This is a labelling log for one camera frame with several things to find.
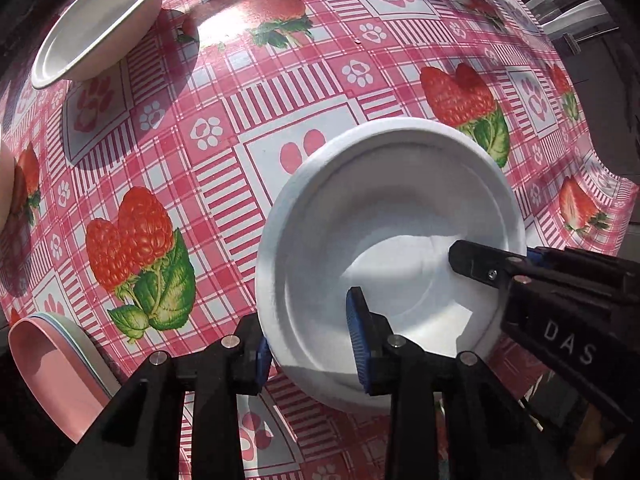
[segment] tablecloth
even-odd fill
[[[201,19],[238,1],[261,3],[246,22]],[[255,310],[279,190],[364,121],[435,119],[476,140],[513,188],[529,246],[615,254],[634,204],[520,0],[163,0],[125,59],[42,91],[30,84],[37,47],[0,85],[17,159],[2,309],[12,322],[70,317],[122,378],[155,349],[202,350]],[[507,338],[490,365],[516,396],[544,371]],[[188,394],[185,477],[192,407]],[[331,410],[283,374],[239,397],[239,428],[248,478],[382,475],[387,419]]]

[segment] red raspberry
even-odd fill
[[[118,231],[127,259],[146,267],[164,256],[174,242],[171,219],[146,187],[132,187],[118,211]]]
[[[118,229],[104,218],[91,220],[86,227],[86,252],[95,279],[107,292],[131,274],[133,263],[122,251]]]

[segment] checkered tablecloth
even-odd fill
[[[70,317],[123,378],[155,349],[178,356],[233,332],[255,310],[260,232],[289,175],[364,121],[441,119],[420,83],[427,66],[455,88],[465,63],[502,110],[510,137],[502,169],[529,246],[618,250],[637,189],[598,160],[558,54],[520,0],[301,0],[310,35],[295,33],[285,46],[246,35],[224,46],[178,41],[184,13],[204,1],[163,0],[142,41],[95,80],[35,91],[38,45],[5,76],[2,140],[28,166],[26,202],[0,238],[0,301],[10,320],[42,310]],[[559,206],[567,182],[607,228],[571,229]],[[153,193],[184,241],[195,299],[179,328],[130,336],[108,313],[123,302],[98,283],[86,233],[95,218],[117,225],[134,186]],[[517,396],[544,370],[506,338],[490,364]],[[188,395],[185,477],[192,407]],[[381,477],[385,417],[331,410],[282,374],[260,397],[240,397],[239,415],[248,478]]]

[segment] screw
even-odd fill
[[[386,338],[386,342],[389,343],[393,348],[400,348],[404,346],[406,343],[406,339],[398,334],[392,334]]]
[[[478,362],[478,356],[473,352],[462,352],[460,360],[467,366],[473,366]]]
[[[166,361],[169,355],[166,352],[159,350],[158,352],[153,352],[149,356],[149,362],[155,366],[161,365]]]
[[[514,276],[513,279],[518,283],[522,283],[523,285],[529,285],[529,283],[531,283],[531,278],[529,276],[523,276],[521,274]]]
[[[235,348],[240,344],[240,338],[237,335],[225,335],[220,343],[225,348]]]

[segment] white lettering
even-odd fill
[[[555,322],[549,320],[546,324],[545,339],[547,339],[548,341],[553,341],[558,335],[558,329],[558,325]]]
[[[593,361],[593,353],[596,351],[596,346],[589,343],[584,347],[584,354],[580,356],[580,362],[583,365],[590,365]]]
[[[571,334],[565,341],[560,345],[560,349],[563,348],[569,349],[569,355],[574,353],[574,335]]]

